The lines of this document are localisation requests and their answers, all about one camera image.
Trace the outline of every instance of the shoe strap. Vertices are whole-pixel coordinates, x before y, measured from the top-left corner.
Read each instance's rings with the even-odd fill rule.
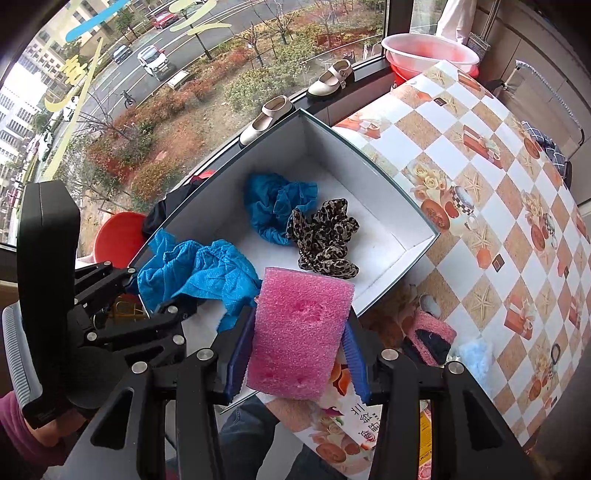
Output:
[[[345,83],[345,79],[347,78],[345,76],[346,73],[347,73],[347,70],[346,69],[339,70],[337,72],[337,70],[333,66],[330,66],[329,67],[329,72],[332,73],[335,76],[335,78],[339,81],[341,88],[345,88],[346,87],[346,85],[347,85]]]

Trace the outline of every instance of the white cardboard box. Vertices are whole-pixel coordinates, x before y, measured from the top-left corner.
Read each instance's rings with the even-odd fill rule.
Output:
[[[346,198],[360,228],[348,243],[347,259],[359,267],[353,308],[361,315],[427,251],[437,229],[398,185],[361,151],[305,111],[292,113],[244,148],[187,198],[163,223],[177,241],[233,243],[254,265],[298,269],[298,249],[263,240],[252,229],[243,191],[252,172],[275,172],[289,181],[315,181],[318,206]],[[152,252],[147,244],[131,266],[141,268]],[[208,300],[185,320],[187,354],[210,346],[225,308]]]

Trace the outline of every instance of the red car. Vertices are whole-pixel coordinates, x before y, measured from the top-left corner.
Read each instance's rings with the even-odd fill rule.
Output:
[[[172,14],[170,12],[162,12],[156,15],[154,20],[152,20],[152,25],[156,28],[166,28],[169,25],[178,21],[178,15]]]

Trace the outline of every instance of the table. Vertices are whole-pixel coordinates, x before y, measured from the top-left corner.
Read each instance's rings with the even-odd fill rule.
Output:
[[[494,361],[486,390],[524,445],[560,398],[591,337],[591,244],[576,204],[521,123],[478,82],[438,63],[334,130],[428,214],[441,235],[363,316],[399,346],[408,312],[434,301],[457,345],[483,338]],[[259,395],[313,450],[344,432],[313,402]],[[330,457],[367,478],[370,452]],[[420,472],[422,478],[430,476]]]

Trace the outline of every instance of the pink plastic basin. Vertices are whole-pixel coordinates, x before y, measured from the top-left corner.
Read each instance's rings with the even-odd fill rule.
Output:
[[[466,73],[480,62],[465,45],[434,35],[399,33],[383,39],[382,46],[388,61],[409,76],[424,72],[440,60],[448,60]]]

